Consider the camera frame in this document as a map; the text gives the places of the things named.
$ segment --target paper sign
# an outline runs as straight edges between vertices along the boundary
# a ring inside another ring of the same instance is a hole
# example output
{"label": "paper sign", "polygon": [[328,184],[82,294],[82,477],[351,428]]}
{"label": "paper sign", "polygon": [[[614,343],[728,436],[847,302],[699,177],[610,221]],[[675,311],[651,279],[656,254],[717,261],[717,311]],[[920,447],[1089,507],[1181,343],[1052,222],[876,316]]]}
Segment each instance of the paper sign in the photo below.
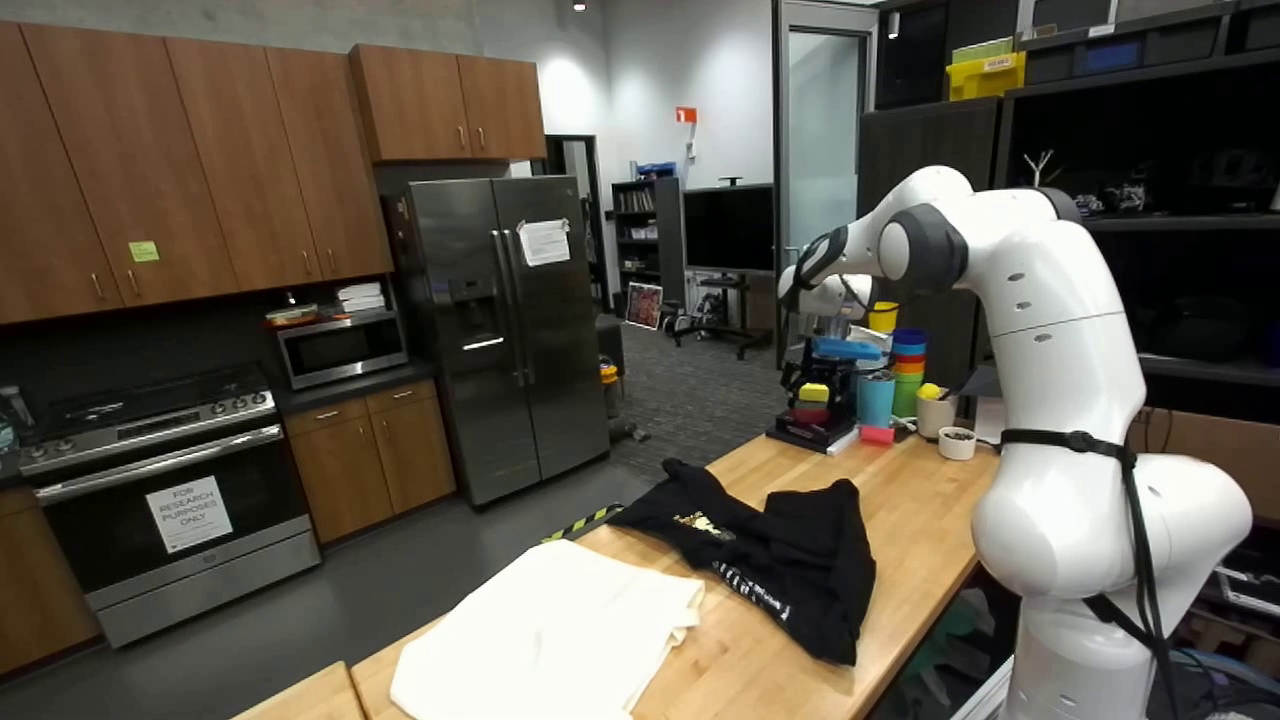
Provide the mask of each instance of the paper sign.
{"label": "paper sign", "polygon": [[567,221],[519,222],[519,251],[527,266],[567,265]]}
{"label": "paper sign", "polygon": [[215,535],[233,535],[233,514],[222,493],[215,489],[215,477],[146,493],[146,507],[169,554]]}
{"label": "paper sign", "polygon": [[161,244],[156,239],[127,239],[127,261],[133,265],[161,265]]}

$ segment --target black cloth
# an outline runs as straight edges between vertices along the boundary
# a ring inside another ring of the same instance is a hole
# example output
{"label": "black cloth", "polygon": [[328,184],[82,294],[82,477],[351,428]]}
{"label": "black cloth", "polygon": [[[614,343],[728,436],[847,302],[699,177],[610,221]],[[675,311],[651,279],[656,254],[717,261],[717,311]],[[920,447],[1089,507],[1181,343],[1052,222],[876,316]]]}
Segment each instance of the black cloth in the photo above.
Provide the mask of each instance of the black cloth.
{"label": "black cloth", "polygon": [[665,470],[668,478],[606,525],[675,544],[693,568],[717,571],[764,606],[809,657],[854,663],[876,584],[854,484],[772,493],[756,512],[704,468],[665,460]]}

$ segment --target white robot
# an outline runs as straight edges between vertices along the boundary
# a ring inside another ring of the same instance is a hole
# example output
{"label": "white robot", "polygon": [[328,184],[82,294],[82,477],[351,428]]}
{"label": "white robot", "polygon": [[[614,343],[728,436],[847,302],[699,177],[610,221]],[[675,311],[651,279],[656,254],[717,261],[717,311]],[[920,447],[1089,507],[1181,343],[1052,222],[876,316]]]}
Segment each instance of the white robot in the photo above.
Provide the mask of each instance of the white robot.
{"label": "white robot", "polygon": [[1001,717],[1140,720],[1168,630],[1251,507],[1210,462],[1125,455],[1149,384],[1110,273],[1068,215],[1060,193],[972,193],[952,166],[920,166],[817,237],[778,294],[794,302],[847,273],[979,294],[1008,432],[972,532],[979,565],[1020,596]]}

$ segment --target yellow cup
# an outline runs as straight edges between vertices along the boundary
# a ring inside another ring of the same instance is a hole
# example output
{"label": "yellow cup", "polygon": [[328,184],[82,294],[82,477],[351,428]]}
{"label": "yellow cup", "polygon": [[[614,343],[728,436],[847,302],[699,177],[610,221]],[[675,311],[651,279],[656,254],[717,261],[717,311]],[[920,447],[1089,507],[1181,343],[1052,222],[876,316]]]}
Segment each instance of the yellow cup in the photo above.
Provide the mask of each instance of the yellow cup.
{"label": "yellow cup", "polygon": [[868,311],[871,332],[895,332],[895,298],[876,298]]}

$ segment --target refrigerator door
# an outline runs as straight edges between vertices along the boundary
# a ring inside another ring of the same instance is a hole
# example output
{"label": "refrigerator door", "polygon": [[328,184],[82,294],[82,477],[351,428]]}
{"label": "refrigerator door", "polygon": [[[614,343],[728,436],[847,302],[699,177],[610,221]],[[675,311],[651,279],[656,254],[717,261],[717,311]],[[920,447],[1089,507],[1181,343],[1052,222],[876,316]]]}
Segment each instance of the refrigerator door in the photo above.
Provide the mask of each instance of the refrigerator door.
{"label": "refrigerator door", "polygon": [[502,274],[502,237],[489,180],[411,180],[411,231],[398,239],[398,285],[439,365],[453,460],[472,502],[534,484],[527,367]]}
{"label": "refrigerator door", "polygon": [[567,177],[492,180],[543,477],[606,452],[594,302]]}

